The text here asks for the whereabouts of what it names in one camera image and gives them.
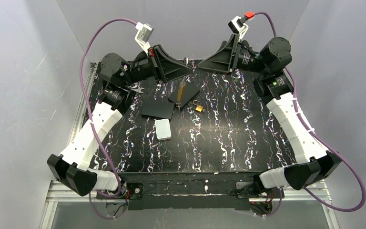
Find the large brass padlock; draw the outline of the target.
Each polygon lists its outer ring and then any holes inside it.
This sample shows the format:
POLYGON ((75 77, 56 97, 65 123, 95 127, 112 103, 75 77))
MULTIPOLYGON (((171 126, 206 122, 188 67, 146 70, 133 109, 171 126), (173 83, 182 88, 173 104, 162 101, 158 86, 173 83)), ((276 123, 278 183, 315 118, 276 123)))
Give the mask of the large brass padlock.
POLYGON ((178 94, 177 94, 177 103, 181 102, 183 92, 185 89, 185 85, 186 85, 185 78, 183 78, 179 84, 179 89, 178 89, 178 94))

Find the small brass padlock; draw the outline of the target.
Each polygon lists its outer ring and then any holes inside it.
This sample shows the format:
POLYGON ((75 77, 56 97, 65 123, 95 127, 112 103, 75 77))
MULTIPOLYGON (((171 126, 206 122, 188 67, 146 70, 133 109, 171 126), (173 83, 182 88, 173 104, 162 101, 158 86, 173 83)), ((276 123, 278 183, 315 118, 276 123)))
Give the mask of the small brass padlock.
POLYGON ((201 103, 198 100, 193 100, 193 105, 195 106, 195 111, 205 112, 204 107, 201 105, 201 103))

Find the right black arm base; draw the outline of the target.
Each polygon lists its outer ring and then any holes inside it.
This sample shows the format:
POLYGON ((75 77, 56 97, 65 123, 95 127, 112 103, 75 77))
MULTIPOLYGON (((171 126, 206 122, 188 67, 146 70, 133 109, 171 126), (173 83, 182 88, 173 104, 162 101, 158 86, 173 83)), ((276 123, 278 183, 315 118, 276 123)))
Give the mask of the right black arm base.
POLYGON ((281 187, 259 189, 253 182, 244 181, 236 182, 230 196, 249 200, 252 214, 264 219, 278 211, 285 197, 281 187))

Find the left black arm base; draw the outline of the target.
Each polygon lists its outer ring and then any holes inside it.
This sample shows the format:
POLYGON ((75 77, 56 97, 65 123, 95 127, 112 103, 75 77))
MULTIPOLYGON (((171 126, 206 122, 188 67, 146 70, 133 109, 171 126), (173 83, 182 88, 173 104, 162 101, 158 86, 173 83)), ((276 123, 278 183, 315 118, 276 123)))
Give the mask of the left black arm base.
POLYGON ((132 200, 140 200, 143 197, 142 183, 122 183, 118 195, 112 191, 103 191, 103 195, 97 191, 96 199, 105 201, 106 217, 116 219, 122 216, 129 209, 132 200))

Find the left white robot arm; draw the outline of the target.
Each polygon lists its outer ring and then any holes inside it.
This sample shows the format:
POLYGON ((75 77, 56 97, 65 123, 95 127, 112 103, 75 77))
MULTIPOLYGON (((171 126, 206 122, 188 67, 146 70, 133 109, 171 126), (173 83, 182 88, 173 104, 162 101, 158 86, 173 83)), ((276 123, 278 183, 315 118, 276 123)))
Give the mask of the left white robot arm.
POLYGON ((103 171, 89 166, 98 149, 110 159, 102 141, 130 108, 137 93, 130 86, 149 78, 168 83, 191 72, 159 44, 140 52, 132 62, 113 52, 106 54, 98 65, 103 92, 94 109, 87 107, 89 119, 65 149, 48 157, 47 165, 54 178, 82 197, 93 190, 119 195, 121 178, 115 168, 103 171))

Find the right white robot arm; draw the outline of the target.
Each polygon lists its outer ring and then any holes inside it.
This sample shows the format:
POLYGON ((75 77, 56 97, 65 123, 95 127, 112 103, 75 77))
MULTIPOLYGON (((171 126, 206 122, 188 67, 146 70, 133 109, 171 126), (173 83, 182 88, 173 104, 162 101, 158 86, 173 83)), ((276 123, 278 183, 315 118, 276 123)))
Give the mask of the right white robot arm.
POLYGON ((312 136, 312 128, 294 105, 294 87, 285 75, 292 61, 290 42, 273 37, 256 52, 247 41, 233 34, 222 42, 219 50, 198 64, 200 70, 215 74, 231 74, 235 70, 256 74, 256 94, 280 124, 293 149, 295 164, 269 169, 254 176, 253 189, 264 191, 274 187, 300 190, 327 178, 341 160, 312 136))

